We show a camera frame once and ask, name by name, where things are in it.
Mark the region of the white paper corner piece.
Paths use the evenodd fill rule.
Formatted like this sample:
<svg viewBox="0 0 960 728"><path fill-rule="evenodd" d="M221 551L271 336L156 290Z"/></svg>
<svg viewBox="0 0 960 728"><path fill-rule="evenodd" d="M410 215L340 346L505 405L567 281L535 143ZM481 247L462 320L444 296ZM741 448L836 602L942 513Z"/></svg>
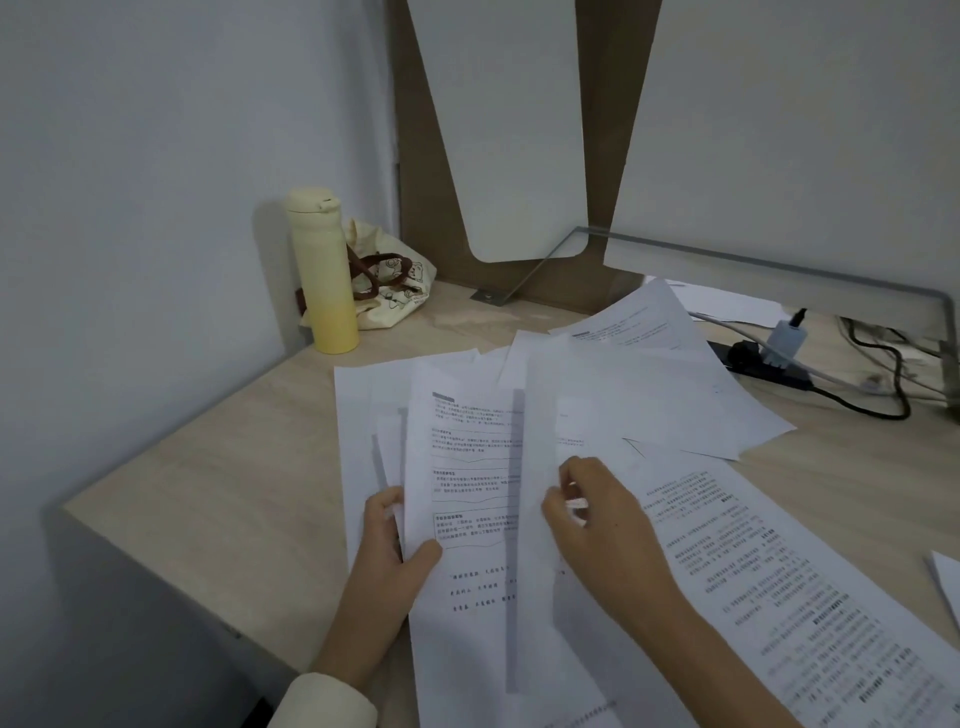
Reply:
<svg viewBox="0 0 960 728"><path fill-rule="evenodd" d="M931 573L960 632L960 561L937 551L928 557Z"/></svg>

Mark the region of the large white cabinet panel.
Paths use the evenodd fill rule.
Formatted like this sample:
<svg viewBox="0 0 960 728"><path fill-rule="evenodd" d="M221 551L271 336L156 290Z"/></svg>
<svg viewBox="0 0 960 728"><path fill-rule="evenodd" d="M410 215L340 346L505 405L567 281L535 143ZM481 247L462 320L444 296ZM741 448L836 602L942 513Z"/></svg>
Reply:
<svg viewBox="0 0 960 728"><path fill-rule="evenodd" d="M611 227L960 297L960 0L663 0Z"/></svg>

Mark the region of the pile of printed papers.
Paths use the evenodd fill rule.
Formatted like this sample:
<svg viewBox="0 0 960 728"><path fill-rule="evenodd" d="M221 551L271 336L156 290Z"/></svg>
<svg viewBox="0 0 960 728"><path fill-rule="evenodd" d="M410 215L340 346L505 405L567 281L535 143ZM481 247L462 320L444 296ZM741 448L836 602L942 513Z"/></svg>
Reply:
<svg viewBox="0 0 960 728"><path fill-rule="evenodd" d="M351 354L334 374L350 565L361 499L402 484L414 367L468 365L469 380L522 395L534 354L585 365L587 391L607 391L602 424L637 453L608 467L653 524L678 587L804 728L960 728L960 654L804 528L729 461L792 430L722 369L662 281L549 335L510 346L377 359ZM694 728L653 662L622 707L619 728ZM413 652L404 697L383 728L421 728Z"/></svg>

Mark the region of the person's left forearm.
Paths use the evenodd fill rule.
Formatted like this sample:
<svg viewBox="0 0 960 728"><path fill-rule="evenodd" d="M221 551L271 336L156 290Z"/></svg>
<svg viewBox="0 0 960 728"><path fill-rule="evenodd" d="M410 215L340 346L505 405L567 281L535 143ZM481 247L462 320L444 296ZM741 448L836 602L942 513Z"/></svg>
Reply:
<svg viewBox="0 0 960 728"><path fill-rule="evenodd" d="M399 637L402 626L370 622L338 613L312 661L309 672L333 678L365 694Z"/></svg>

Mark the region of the white rounded cabinet panel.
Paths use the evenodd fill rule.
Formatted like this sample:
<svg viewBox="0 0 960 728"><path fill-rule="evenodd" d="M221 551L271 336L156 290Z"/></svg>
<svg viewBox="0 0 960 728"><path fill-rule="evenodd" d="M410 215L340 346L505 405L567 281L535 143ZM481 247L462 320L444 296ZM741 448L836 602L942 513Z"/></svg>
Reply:
<svg viewBox="0 0 960 728"><path fill-rule="evenodd" d="M468 247L577 256L588 201L575 0L407 0Z"/></svg>

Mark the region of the cream sleeve cuff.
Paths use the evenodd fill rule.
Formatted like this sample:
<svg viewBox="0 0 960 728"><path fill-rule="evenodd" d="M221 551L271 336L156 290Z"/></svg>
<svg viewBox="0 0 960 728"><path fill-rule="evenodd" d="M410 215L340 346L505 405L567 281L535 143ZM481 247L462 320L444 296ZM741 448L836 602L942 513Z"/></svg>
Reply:
<svg viewBox="0 0 960 728"><path fill-rule="evenodd" d="M356 688L311 672L292 681L267 728L378 728L378 710Z"/></svg>

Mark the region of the printed sheet with boxed text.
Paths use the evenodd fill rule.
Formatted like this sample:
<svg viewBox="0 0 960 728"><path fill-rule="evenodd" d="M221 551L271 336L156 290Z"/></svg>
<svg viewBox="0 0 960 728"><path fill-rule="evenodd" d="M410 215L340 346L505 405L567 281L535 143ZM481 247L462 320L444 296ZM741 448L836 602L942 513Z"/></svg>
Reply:
<svg viewBox="0 0 960 728"><path fill-rule="evenodd" d="M619 728L594 687L544 703L517 687L522 395L470 370L412 374L404 544L441 548L410 613L420 728Z"/></svg>

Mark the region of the white plug adapter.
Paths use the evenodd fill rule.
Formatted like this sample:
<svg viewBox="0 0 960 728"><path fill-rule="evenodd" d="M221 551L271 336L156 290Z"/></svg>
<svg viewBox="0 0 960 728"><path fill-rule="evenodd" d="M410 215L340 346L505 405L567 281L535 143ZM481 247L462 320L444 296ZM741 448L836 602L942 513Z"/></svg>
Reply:
<svg viewBox="0 0 960 728"><path fill-rule="evenodd" d="M776 324L762 346L764 364L781 370L798 366L795 363L796 355L808 337L803 325L807 312L806 308L801 308L789 320Z"/></svg>

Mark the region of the person's right forearm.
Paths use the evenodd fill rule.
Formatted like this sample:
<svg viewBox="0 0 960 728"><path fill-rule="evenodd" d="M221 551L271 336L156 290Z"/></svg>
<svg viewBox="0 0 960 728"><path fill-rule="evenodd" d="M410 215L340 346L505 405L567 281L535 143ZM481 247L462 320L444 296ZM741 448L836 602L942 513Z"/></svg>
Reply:
<svg viewBox="0 0 960 728"><path fill-rule="evenodd" d="M654 611L643 649L699 728L802 728L683 599Z"/></svg>

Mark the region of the person's right hand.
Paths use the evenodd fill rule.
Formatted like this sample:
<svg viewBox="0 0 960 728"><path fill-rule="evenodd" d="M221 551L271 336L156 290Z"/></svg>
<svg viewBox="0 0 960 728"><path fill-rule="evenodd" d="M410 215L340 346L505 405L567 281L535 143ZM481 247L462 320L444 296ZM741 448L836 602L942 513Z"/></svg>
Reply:
<svg viewBox="0 0 960 728"><path fill-rule="evenodd" d="M654 612L668 602L690 605L641 504L601 460L568 458L558 469L557 486L582 521L582 541L556 543L558 552L631 637L643 640Z"/></svg>

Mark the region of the brown wooden back board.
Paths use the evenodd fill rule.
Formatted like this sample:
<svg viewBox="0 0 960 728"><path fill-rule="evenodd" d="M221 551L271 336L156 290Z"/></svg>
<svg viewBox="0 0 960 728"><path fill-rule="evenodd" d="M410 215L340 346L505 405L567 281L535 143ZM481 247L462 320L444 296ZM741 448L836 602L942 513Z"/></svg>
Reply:
<svg viewBox="0 0 960 728"><path fill-rule="evenodd" d="M576 0L586 221L612 226L662 0ZM450 164L407 0L386 0L398 144L402 240L431 261L438 279L506 293L535 261L485 263L470 251ZM595 313L633 292L643 275L606 267L606 240L543 264L516 297Z"/></svg>

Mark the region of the pale yellow thermos bottle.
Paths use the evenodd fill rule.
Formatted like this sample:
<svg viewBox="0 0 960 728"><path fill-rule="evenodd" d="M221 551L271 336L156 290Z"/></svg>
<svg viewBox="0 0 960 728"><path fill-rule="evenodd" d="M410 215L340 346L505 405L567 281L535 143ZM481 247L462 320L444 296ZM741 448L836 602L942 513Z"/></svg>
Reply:
<svg viewBox="0 0 960 728"><path fill-rule="evenodd" d="M323 187L296 187L284 199L315 348L342 355L359 345L341 201Z"/></svg>

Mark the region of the white paper sheet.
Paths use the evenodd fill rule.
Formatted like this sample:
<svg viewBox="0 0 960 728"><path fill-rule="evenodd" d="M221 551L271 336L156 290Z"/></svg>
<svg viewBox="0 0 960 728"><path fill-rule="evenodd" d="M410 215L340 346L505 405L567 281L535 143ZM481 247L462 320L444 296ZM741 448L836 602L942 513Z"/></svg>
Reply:
<svg viewBox="0 0 960 728"><path fill-rule="evenodd" d="M653 671L648 659L570 573L542 513L548 488L572 455L612 465L637 459L631 444L602 423L608 391L590 393L586 365L559 345L527 366L519 525L517 597L512 630L513 681L525 697L550 705L604 698L622 707Z"/></svg>

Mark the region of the black power strip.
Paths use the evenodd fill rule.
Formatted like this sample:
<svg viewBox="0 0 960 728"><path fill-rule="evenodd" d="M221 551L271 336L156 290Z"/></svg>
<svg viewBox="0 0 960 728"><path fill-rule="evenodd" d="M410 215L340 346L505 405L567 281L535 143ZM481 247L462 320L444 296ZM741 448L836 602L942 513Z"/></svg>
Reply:
<svg viewBox="0 0 960 728"><path fill-rule="evenodd" d="M798 391L814 389L810 373L805 369L794 364L780 368L766 363L761 354L761 347L755 341L743 340L733 345L707 341L707 345L726 370L732 374Z"/></svg>

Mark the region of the person's left hand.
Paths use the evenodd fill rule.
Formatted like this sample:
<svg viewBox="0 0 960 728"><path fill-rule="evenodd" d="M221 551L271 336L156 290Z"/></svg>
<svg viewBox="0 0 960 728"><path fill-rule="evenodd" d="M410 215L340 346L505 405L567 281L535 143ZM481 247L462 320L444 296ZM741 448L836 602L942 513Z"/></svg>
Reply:
<svg viewBox="0 0 960 728"><path fill-rule="evenodd" d="M394 508L404 502L402 486L390 486L365 505L363 534L342 595L345 613L357 619L400 625L419 592L402 588L402 565Z"/></svg>

